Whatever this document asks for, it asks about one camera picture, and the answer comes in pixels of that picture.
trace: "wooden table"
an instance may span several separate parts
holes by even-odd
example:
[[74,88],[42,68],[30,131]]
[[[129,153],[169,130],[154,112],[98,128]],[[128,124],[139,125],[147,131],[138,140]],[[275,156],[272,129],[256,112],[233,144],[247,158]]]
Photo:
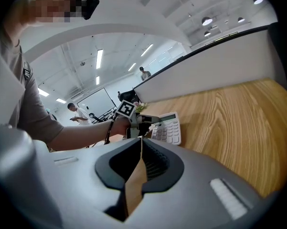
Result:
[[[265,197],[287,179],[287,91],[270,79],[150,103],[142,114],[176,111],[180,147],[218,160]],[[129,213],[140,202],[134,190],[145,182],[141,163],[126,183]]]

